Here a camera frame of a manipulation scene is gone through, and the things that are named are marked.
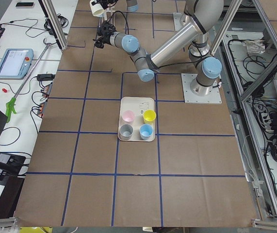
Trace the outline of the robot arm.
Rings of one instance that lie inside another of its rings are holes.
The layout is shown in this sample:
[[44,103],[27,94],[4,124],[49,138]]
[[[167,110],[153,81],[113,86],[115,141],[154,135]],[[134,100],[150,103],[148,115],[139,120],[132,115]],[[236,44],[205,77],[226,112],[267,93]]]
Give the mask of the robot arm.
[[132,59],[140,80],[149,82],[155,77],[155,71],[160,69],[160,65],[189,42],[204,36],[215,25],[223,7],[222,0],[187,0],[183,14],[188,19],[176,34],[151,54],[141,47],[135,36],[118,32],[109,20],[98,28],[98,39],[94,40],[94,46],[102,49],[108,44],[124,50]]
[[[97,2],[105,10],[105,9],[115,5],[118,2],[118,0],[98,0]],[[126,0],[126,4],[127,4],[128,12],[136,12],[139,8],[137,0]]]

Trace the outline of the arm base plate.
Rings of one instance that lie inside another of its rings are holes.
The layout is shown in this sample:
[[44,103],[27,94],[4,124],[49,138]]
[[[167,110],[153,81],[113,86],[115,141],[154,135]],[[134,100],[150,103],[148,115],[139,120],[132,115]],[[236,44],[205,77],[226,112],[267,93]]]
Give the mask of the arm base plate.
[[181,82],[185,103],[221,104],[220,90],[217,79],[209,87],[201,86],[196,80],[197,74],[182,73]]

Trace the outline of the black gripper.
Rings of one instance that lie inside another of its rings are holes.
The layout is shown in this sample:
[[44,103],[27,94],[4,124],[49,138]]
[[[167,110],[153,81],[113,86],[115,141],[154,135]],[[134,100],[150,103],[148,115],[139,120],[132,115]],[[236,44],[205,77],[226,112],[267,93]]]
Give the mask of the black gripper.
[[108,21],[104,21],[97,29],[97,48],[103,48],[105,44],[110,43],[110,37],[115,32],[115,26]]
[[116,5],[117,2],[118,0],[99,0],[99,4],[102,6],[103,9],[113,7]]

